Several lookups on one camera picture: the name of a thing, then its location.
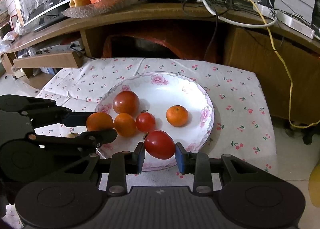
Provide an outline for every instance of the tablecloth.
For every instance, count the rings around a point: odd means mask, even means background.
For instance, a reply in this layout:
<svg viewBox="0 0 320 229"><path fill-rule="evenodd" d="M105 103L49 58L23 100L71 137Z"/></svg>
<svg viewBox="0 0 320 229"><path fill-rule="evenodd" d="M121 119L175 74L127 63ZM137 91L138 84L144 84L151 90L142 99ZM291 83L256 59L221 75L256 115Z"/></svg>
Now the tablecloth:
<svg viewBox="0 0 320 229"><path fill-rule="evenodd" d="M215 111L212 133L201 151L211 158L232 154L266 172L277 174L276 144L273 127L260 83L252 72L181 59L108 58L86 60L79 69L64 68L41 90L37 97L53 99L58 106L74 112L93 112L101 97L114 85L136 74L168 71L198 82L209 94ZM36 129L37 134L66 136L86 131L82 127L61 124ZM100 189L106 188L104 174ZM212 175L214 188L221 189L219 177ZM134 185L174 186L193 184L193 175L182 175L177 166L139 175L127 175L128 190ZM7 216L15 228L21 228L14 206Z"/></svg>

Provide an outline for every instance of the plate rim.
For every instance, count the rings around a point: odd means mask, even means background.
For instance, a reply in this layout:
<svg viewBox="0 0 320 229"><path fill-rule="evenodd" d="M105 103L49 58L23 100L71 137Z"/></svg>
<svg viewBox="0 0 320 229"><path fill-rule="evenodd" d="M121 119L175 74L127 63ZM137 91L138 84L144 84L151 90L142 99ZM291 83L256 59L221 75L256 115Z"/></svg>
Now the plate rim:
<svg viewBox="0 0 320 229"><path fill-rule="evenodd" d="M101 102L103 100L105 100L106 98L108 98L119 86L122 85L123 82L125 81L128 81L128 80L134 80L136 78L139 78L139 77L143 77L143 76L152 76L152 75L157 75L157 74L167 74L169 76L175 76L179 79L183 79L183 80L187 80L189 82L192 82L192 83L195 83L198 87L198 89L202 92L202 94L204 95L205 99L207 100L207 103L209 106L211 106L212 108L212 113L210 115L211 117L211 121L209 122L209 127L207 128L207 132L206 134L203 136L203 138L201 138L201 141L199 143L199 145L197 147L195 147L194 151L199 151L204 145L205 143L207 142L207 140L209 139L211 133L212 133L212 130L213 130L213 124L214 124L214 106L213 106L213 103L212 103L212 100L210 98L210 96L208 95L208 93L206 92L206 90L196 81L194 81L193 79L187 77L187 76L184 76L184 75L181 75L181 74L178 74L178 73L174 73L174 72L168 72L168 71L151 71L151 72L145 72L145 73L139 73L139 74L136 74L136 75L133 75L132 77L129 77L129 78L126 78L122 81L120 81L119 83L117 83L116 85L114 85L111 89L109 89L107 91L107 93L104 94L104 96L99 100L99 102L97 103L97 106L95 108L95 111L97 112L98 111L98 107L101 104ZM103 154L100 152L99 148L97 148L97 151L98 153L104 158L106 159L105 156L103 156ZM165 169L168 169L168 168L171 168L171 167L174 167L176 166L177 163L174 159L174 161L168 163L167 165L165 166L157 166L157 167L146 167L145 169L143 169L142 171L143 172L147 172L147 171L160 171L160 170L165 170Z"/></svg>

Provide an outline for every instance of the yellow cable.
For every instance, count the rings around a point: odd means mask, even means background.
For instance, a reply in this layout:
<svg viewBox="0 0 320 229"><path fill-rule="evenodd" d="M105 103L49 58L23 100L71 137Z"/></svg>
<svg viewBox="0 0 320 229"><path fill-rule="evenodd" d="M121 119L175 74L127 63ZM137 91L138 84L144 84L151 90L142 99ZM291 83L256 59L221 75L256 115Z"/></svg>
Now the yellow cable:
<svg viewBox="0 0 320 229"><path fill-rule="evenodd" d="M262 13L260 12L260 10L258 9L258 7L256 6L256 4L252 1L252 0L248 0L252 3L252 5L255 7L255 9L257 10L257 12L259 13L262 21L264 22L264 24L267 24L266 20L264 19ZM316 124L319 124L320 123L320 120L316 123L312 123L312 124L309 124L307 126L297 126L297 125L294 125L293 123L291 123L291 103L292 103L292 88L293 88L293 80L292 80L292 77L290 75L290 72L288 70L288 67L286 65L286 63L284 62L284 59L281 57L281 55L277 52L276 50L276 47L274 45L274 41L273 41L273 37L272 37L272 34L271 34L271 31L270 29L267 27L267 30L268 30L268 33L269 33L269 36L270 36L270 41L271 41L271 45L272 45L272 48L275 52L275 54L278 56L279 60L282 62L282 64L284 65L284 68L285 68L285 71L287 72L287 75L290 79L290 96L289 96L289 123L290 125L292 125L293 127L296 127L296 128L300 128L300 129L304 129L304 128L308 128L310 126L313 126L313 125L316 125Z"/></svg>

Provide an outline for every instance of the clear glass fruit dish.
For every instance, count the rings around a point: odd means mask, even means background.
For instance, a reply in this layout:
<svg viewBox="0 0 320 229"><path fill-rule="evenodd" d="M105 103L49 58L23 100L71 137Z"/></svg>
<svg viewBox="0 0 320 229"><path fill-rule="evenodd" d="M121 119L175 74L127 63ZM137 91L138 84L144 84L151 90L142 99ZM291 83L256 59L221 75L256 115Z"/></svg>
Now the clear glass fruit dish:
<svg viewBox="0 0 320 229"><path fill-rule="evenodd" d="M120 10L139 0L100 0L97 3L81 7L71 7L62 12L70 18L85 18Z"/></svg>

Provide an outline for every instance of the cherry tomato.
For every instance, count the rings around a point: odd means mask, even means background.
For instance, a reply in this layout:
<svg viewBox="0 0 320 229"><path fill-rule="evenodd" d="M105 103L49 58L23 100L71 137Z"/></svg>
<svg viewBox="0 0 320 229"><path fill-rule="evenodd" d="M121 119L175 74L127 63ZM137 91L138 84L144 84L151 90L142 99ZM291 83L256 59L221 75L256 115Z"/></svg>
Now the cherry tomato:
<svg viewBox="0 0 320 229"><path fill-rule="evenodd" d="M139 98L132 91L120 92L113 100L113 110L120 113L127 113L134 116L139 108Z"/></svg>
<svg viewBox="0 0 320 229"><path fill-rule="evenodd" d="M152 114L144 110L137 116L136 125L141 132L151 132L156 128L156 119Z"/></svg>
<svg viewBox="0 0 320 229"><path fill-rule="evenodd" d="M153 157L167 160L175 153L175 145L172 138L164 131L155 130L144 137L144 147Z"/></svg>

